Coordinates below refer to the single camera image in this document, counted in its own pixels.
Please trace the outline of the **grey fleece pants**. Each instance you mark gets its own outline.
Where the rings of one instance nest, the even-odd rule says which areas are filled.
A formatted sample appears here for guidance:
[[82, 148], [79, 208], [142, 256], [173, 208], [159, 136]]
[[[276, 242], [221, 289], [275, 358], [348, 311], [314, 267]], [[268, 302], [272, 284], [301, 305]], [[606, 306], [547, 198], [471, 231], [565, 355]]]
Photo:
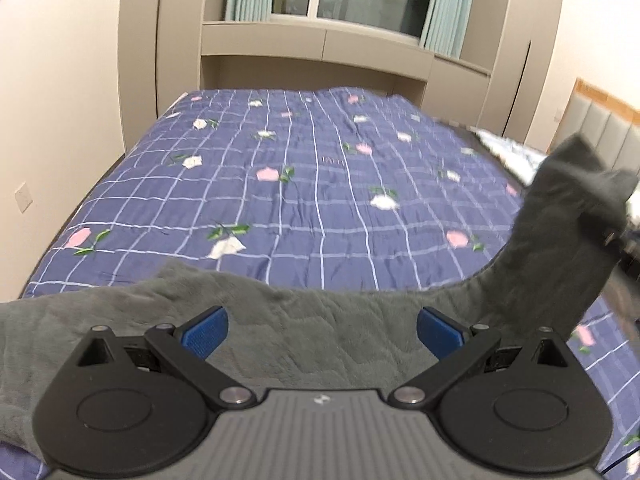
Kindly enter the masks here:
[[210, 307], [230, 316], [212, 362], [262, 390], [378, 388], [390, 392], [434, 363], [416, 338], [416, 316], [432, 307], [463, 325], [487, 324], [506, 344], [548, 326], [568, 338], [608, 281], [617, 257], [582, 232], [589, 214], [621, 230], [638, 184], [609, 170], [579, 136], [539, 167], [511, 236], [484, 268], [425, 290], [330, 292], [274, 287], [178, 262], [129, 286], [95, 287], [15, 300], [1, 307], [1, 437], [36, 452], [32, 413], [82, 336], [96, 325], [138, 336], [181, 324]]

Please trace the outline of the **grey padded headboard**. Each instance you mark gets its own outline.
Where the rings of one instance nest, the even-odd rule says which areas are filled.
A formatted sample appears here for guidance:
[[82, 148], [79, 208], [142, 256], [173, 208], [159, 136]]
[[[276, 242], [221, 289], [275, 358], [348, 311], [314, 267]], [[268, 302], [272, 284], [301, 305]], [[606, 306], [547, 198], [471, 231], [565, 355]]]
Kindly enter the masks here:
[[639, 111], [577, 78], [549, 151], [579, 133], [611, 169], [639, 174]]

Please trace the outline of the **white patterned pillow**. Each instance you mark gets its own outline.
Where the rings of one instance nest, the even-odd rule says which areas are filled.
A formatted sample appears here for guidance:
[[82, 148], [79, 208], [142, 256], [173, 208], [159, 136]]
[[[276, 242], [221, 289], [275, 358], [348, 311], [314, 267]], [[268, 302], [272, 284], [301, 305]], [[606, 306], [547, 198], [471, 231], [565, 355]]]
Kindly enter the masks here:
[[547, 158], [544, 153], [484, 129], [474, 134], [484, 148], [524, 186], [532, 184], [539, 167]]

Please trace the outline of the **blue plaid floral quilt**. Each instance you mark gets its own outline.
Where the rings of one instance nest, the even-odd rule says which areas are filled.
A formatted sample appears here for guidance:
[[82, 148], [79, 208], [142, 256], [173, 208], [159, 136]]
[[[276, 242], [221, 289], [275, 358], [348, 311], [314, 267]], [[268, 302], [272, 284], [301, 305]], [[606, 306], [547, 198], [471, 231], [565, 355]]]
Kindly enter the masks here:
[[[129, 286], [171, 262], [290, 289], [444, 286], [495, 258], [527, 189], [400, 96], [191, 92], [99, 180], [17, 300]], [[1, 474], [597, 479], [613, 417], [580, 362], [579, 323], [568, 338], [548, 326], [520, 344], [501, 336], [434, 408], [390, 405], [417, 374], [384, 392], [257, 390], [224, 372], [228, 406], [170, 406], [144, 345], [156, 325], [138, 336], [96, 325], [36, 404], [37, 451], [1, 438]]]

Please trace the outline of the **beige right wardrobe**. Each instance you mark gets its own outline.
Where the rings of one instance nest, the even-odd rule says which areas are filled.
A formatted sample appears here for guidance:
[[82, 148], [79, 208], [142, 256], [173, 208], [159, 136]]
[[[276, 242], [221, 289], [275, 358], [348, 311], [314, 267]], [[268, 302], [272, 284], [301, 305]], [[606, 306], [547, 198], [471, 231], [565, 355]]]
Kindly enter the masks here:
[[523, 142], [541, 97], [562, 0], [473, 0], [461, 59], [465, 125]]

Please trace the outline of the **beige wardrobe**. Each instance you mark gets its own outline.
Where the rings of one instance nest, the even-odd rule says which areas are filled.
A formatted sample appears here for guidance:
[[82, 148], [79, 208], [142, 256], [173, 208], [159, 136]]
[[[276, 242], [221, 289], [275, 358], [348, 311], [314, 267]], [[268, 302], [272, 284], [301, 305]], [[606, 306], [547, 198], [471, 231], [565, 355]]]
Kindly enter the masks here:
[[120, 0], [118, 92], [130, 152], [172, 103], [201, 87], [206, 21], [224, 18], [226, 0]]
[[562, 0], [473, 0], [461, 59], [465, 125], [523, 142], [541, 97]]

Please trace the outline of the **beige window shelf cabinet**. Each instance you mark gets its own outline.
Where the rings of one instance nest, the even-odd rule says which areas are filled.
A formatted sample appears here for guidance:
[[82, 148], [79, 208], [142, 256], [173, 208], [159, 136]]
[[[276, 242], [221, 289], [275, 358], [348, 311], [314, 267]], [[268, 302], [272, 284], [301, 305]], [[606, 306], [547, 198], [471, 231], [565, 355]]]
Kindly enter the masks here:
[[477, 114], [490, 71], [374, 32], [295, 22], [206, 22], [202, 86], [400, 94], [429, 113]]

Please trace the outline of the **right light blue curtain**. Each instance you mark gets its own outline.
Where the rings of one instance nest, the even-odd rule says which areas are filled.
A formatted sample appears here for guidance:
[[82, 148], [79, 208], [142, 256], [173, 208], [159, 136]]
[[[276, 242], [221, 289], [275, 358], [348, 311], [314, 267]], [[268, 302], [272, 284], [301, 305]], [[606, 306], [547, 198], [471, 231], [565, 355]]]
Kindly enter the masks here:
[[448, 58], [460, 58], [472, 1], [430, 0], [420, 46]]

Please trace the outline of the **beige left wardrobe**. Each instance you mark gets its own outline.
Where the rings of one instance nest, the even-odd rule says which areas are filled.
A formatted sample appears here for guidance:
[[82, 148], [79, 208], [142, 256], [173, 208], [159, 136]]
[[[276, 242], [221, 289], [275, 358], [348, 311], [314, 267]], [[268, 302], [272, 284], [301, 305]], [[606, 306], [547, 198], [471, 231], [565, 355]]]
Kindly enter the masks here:
[[120, 0], [118, 92], [130, 152], [172, 103], [201, 87], [206, 21], [224, 18], [226, 0]]

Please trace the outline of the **white wall socket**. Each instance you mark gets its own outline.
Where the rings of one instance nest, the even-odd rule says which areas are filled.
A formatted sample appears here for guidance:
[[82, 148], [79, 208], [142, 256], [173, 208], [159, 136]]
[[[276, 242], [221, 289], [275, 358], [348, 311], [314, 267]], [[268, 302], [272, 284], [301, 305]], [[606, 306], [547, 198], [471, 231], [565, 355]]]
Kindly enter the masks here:
[[32, 204], [32, 194], [30, 194], [29, 187], [26, 182], [22, 183], [14, 192], [14, 200], [16, 201], [17, 208], [20, 213], [24, 214]]

